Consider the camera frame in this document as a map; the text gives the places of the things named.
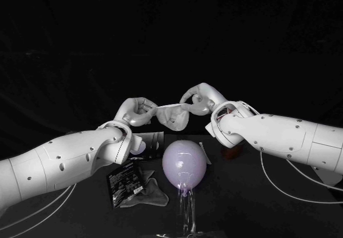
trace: white cable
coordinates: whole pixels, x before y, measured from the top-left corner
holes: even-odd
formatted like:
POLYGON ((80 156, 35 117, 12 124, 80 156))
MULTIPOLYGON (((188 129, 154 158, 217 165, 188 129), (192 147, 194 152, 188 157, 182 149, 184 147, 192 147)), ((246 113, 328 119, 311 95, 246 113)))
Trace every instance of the white cable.
MULTIPOLYGON (((266 175, 266 172, 265 172, 265 169, 263 169, 263 165, 262 165, 262 171, 263 171, 263 174, 265 174, 265 176, 266 176, 266 178, 267 178, 267 180, 269 180, 269 177, 267 177, 267 175, 266 175)), ((319 202, 319 201, 311 201, 311 200, 305 200, 305 199, 302 199, 302 198, 298 198, 298 197, 293 197, 292 195, 289 195, 289 194, 286 194, 278 187, 276 187, 276 185, 272 183, 272 181, 269 180, 269 182, 270 182, 270 184, 273 185, 273 187, 276 188, 276 190, 279 191, 279 192, 282 192, 286 196, 289 196, 290 198, 295 198, 295 199, 298 199, 298 200, 301 200, 301 201, 303 201, 303 202, 312 202, 312 203, 321 203, 321 204, 341 204, 343 202, 319 202)))
POLYGON ((309 178, 309 177, 298 170, 298 168, 292 165, 292 163, 290 163, 289 161, 288 161, 288 163, 289 163, 289 165, 292 166, 292 168, 298 171, 298 173, 299 173, 308 180, 311 180, 311 181, 315 182, 316 184, 319 184, 319 185, 322 185, 322 186, 325 186, 325 187, 328 187, 328 188, 331 188, 331 189, 335 189, 335 190, 338 190, 338 191, 343 191, 341 188, 331 187, 329 185, 325 185, 324 183, 315 181, 312 178, 309 178))
MULTIPOLYGON (((54 212, 58 210, 58 208, 63 206, 63 204, 64 204, 64 202, 66 202, 66 200, 67 200, 67 198, 69 198, 69 196, 70 196, 70 194, 71 194, 71 192, 73 192, 73 189, 71 189, 71 191, 70 191, 70 193, 69 193, 69 195, 67 195, 64 201, 63 201, 61 204, 58 205, 57 209, 53 211, 53 213, 54 213, 54 212)), ((40 223, 44 222, 44 220, 53 215, 53 213, 51 213, 33 227, 30 227, 30 228, 25 229, 22 232, 20 232, 18 234, 15 234, 14 236, 11 236, 11 237, 8 237, 8 238, 14 238, 15 236, 18 236, 18 235, 21 235, 22 233, 25 233, 30 229, 33 229, 40 223)))
POLYGON ((18 222, 24 221, 27 218, 30 218, 31 216, 34 216, 38 212, 41 212, 57 200, 58 198, 64 195, 66 191, 69 190, 71 186, 69 186, 66 188, 66 190, 63 191, 63 193, 58 195, 58 197, 40 209, 37 210, 34 213, 31 213, 27 217, 21 218, 18 221, 12 222, 11 224, 8 224, 7 226, 0 228, 0 231, 8 227, 11 227, 12 225, 15 225, 18 222))

